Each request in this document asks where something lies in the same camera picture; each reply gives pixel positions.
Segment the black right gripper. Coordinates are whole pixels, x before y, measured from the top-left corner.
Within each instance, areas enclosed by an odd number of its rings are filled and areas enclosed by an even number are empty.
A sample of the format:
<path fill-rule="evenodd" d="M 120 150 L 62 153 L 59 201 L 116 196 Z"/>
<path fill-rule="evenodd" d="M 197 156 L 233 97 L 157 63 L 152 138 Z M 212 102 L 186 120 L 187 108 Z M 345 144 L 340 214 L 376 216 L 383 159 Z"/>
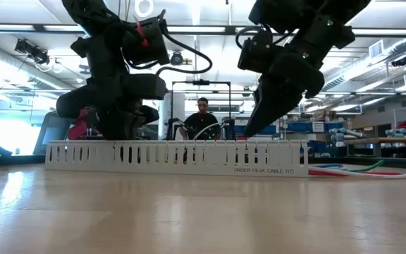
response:
<path fill-rule="evenodd" d="M 294 36 L 289 42 L 282 36 L 276 46 L 269 71 L 258 78 L 253 93 L 254 109 L 244 134 L 256 135 L 275 120 L 293 110 L 302 98 L 312 98 L 324 86 L 320 68 L 331 50 L 326 36 Z"/>

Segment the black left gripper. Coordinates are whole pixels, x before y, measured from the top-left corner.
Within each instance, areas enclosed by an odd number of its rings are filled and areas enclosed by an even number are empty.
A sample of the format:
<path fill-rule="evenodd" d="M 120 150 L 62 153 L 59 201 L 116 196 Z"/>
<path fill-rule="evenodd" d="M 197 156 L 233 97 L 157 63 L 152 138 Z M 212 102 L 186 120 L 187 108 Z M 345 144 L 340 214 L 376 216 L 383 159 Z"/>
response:
<path fill-rule="evenodd" d="M 61 95 L 56 101 L 57 114 L 73 121 L 86 107 L 96 109 L 99 115 L 97 130 L 107 140 L 119 139 L 116 123 L 116 101 L 113 95 L 100 88 L 121 88 L 119 109 L 123 120 L 124 140 L 136 139 L 137 129 L 159 119 L 159 112 L 142 104 L 144 99 L 163 100 L 166 83 L 151 73 L 129 74 L 121 48 L 130 38 L 129 24 L 80 25 L 88 38 L 79 37 L 70 48 L 87 59 L 90 77 L 82 87 Z"/>

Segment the white slotted cable raceway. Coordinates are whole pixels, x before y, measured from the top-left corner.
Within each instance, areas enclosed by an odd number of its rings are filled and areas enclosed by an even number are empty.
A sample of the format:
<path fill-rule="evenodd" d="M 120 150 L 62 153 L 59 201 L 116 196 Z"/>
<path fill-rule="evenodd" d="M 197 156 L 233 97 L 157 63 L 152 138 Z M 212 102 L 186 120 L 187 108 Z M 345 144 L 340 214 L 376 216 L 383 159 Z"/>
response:
<path fill-rule="evenodd" d="M 214 176 L 306 177 L 301 140 L 74 140 L 47 145 L 50 170 Z"/>

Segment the red cart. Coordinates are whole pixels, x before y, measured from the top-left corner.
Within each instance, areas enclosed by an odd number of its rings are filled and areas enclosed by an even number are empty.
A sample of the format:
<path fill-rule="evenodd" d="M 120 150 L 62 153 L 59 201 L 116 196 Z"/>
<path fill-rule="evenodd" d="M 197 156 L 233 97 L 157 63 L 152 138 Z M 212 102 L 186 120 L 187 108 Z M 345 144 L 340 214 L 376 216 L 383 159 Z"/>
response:
<path fill-rule="evenodd" d="M 79 117 L 73 121 L 68 131 L 69 140 L 82 140 L 90 136 L 98 136 L 99 115 L 96 109 L 86 107 L 80 110 Z"/>

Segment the white pillar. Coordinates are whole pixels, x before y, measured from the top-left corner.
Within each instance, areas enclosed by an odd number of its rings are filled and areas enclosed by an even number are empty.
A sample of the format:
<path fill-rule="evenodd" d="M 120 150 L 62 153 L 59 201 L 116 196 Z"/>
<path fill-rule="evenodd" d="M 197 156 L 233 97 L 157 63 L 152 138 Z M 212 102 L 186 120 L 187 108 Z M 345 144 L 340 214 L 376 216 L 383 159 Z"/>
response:
<path fill-rule="evenodd" d="M 168 120 L 179 118 L 181 121 L 185 117 L 185 95 L 181 93 L 167 93 L 159 103 L 158 139 L 166 138 L 168 130 Z"/>

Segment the grey chair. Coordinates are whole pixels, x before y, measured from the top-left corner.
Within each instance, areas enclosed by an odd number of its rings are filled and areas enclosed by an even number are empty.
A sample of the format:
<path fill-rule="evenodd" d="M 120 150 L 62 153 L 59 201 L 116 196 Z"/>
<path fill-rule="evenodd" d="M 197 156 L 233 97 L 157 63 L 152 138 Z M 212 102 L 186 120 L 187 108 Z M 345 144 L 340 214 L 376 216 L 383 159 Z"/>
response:
<path fill-rule="evenodd" d="M 45 155 L 50 141 L 66 140 L 72 122 L 72 119 L 62 118 L 55 111 L 47 113 L 42 122 L 33 154 Z"/>

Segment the person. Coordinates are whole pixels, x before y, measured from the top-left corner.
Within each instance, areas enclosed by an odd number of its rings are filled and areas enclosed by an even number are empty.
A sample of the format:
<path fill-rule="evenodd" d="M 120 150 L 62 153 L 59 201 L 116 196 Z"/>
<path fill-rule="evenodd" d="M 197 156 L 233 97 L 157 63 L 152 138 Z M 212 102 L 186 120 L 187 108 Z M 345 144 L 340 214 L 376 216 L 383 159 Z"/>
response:
<path fill-rule="evenodd" d="M 180 128 L 180 134 L 184 140 L 193 139 L 196 134 L 198 134 L 202 129 L 206 128 L 207 126 L 215 123 L 213 126 L 213 133 L 210 133 L 209 129 L 206 129 L 205 132 L 201 133 L 197 139 L 198 140 L 218 140 L 221 136 L 220 134 L 220 126 L 217 125 L 218 121 L 216 117 L 209 113 L 209 101 L 205 97 L 201 97 L 197 100 L 198 105 L 198 112 L 193 113 L 189 117 L 186 118 L 184 124 L 187 126 L 187 129 L 183 127 Z"/>

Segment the grey pipe roll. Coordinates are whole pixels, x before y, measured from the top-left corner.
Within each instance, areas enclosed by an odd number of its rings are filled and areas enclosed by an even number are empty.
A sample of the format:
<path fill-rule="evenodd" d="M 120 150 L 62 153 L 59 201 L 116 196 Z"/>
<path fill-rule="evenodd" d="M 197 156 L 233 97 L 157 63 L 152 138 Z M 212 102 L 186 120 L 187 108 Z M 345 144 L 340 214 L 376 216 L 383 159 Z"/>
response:
<path fill-rule="evenodd" d="M 406 138 L 406 129 L 399 128 L 399 129 L 390 129 L 386 130 L 385 134 L 388 138 Z"/>
<path fill-rule="evenodd" d="M 328 132 L 331 134 L 331 140 L 334 142 L 343 142 L 345 139 L 366 138 L 365 134 L 346 128 L 332 128 Z"/>

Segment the black ceiling device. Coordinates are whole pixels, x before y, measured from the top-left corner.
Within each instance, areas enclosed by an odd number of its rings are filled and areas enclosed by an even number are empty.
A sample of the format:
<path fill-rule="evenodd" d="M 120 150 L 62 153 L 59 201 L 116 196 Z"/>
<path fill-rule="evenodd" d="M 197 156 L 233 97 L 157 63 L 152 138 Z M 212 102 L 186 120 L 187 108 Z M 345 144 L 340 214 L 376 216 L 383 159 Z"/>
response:
<path fill-rule="evenodd" d="M 50 58 L 48 51 L 46 49 L 41 49 L 29 43 L 27 40 L 18 39 L 14 50 L 20 54 L 27 55 L 28 58 L 32 59 L 36 64 L 49 64 Z"/>

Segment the white ceiling vent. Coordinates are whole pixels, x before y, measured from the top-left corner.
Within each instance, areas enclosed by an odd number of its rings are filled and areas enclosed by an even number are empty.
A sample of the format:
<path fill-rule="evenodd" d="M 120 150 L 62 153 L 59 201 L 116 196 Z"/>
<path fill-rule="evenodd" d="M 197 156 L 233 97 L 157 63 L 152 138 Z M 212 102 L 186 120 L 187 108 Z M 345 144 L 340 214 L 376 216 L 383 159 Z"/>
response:
<path fill-rule="evenodd" d="M 370 59 L 375 59 L 379 56 L 383 55 L 383 50 L 384 50 L 384 43 L 383 40 L 379 40 L 369 46 L 369 58 Z"/>

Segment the wooden bench top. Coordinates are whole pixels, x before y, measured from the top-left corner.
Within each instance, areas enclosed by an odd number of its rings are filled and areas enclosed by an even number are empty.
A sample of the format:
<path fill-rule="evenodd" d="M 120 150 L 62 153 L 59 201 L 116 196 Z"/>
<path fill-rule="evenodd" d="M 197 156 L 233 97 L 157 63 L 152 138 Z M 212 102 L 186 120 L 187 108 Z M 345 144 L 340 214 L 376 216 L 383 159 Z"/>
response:
<path fill-rule="evenodd" d="M 405 143 L 406 138 L 361 138 L 345 140 L 346 145 L 360 145 L 360 144 L 380 144 L 380 143 Z"/>

